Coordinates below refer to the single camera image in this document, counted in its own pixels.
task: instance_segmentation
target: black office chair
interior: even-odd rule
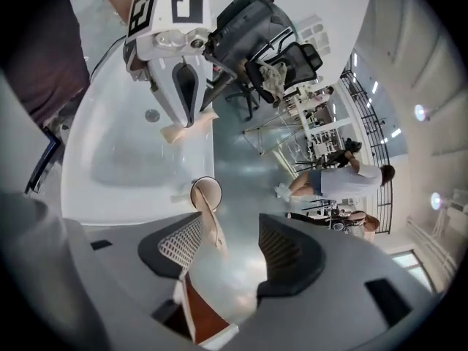
[[[252,60],[245,63],[246,76],[248,80],[241,81],[238,78],[237,82],[242,92],[229,95],[226,98],[228,102],[234,97],[246,98],[247,106],[249,108],[249,117],[246,119],[247,121],[252,119],[252,103],[255,104],[254,110],[259,107],[257,101],[252,97],[252,92],[254,90],[257,91],[259,97],[262,97],[268,104],[273,104],[273,107],[278,107],[278,105],[274,104],[273,95],[262,87],[263,77],[260,73],[260,65],[256,62],[268,49],[269,47],[267,46]],[[289,44],[282,52],[265,61],[265,63],[273,66],[281,62],[284,62],[287,66],[286,79],[284,81],[285,90],[298,83],[316,79],[316,70],[318,70],[323,64],[320,55],[317,53],[313,45],[299,45],[297,42]],[[252,87],[247,85],[247,81],[252,83]]]

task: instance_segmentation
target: black cable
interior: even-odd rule
[[[91,82],[92,79],[93,79],[93,75],[94,75],[94,72],[96,72],[96,69],[99,67],[99,65],[105,60],[105,58],[107,57],[107,55],[109,54],[110,50],[113,48],[114,45],[117,44],[117,42],[119,42],[120,40],[124,39],[126,37],[126,35],[118,38],[114,43],[112,43],[109,47],[108,50],[106,50],[106,52],[104,53],[104,56],[99,60],[99,62],[96,64],[96,66],[94,67],[93,71],[91,72],[91,76],[89,77],[89,81]]]

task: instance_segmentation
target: denim shorts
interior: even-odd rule
[[[310,170],[307,173],[307,176],[309,177],[310,186],[314,190],[314,195],[323,196],[322,194],[322,171]]]

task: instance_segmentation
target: sink basin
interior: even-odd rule
[[[67,141],[61,208],[82,224],[138,224],[194,211],[187,187],[214,176],[211,123],[167,143],[160,129],[172,121],[149,83],[132,80],[121,54],[119,47],[93,79]]]

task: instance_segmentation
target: black metal railing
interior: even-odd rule
[[[372,151],[372,159],[376,166],[389,165],[387,144],[385,136],[380,126],[380,120],[375,113],[372,103],[369,102],[369,97],[364,88],[359,83],[358,79],[353,75],[351,58],[347,62],[341,81],[346,86],[352,100],[358,109],[359,115],[366,129],[367,138]],[[389,233],[392,225],[393,212],[393,187],[392,182],[381,186],[377,190],[377,215],[380,220],[380,227],[376,233]]]

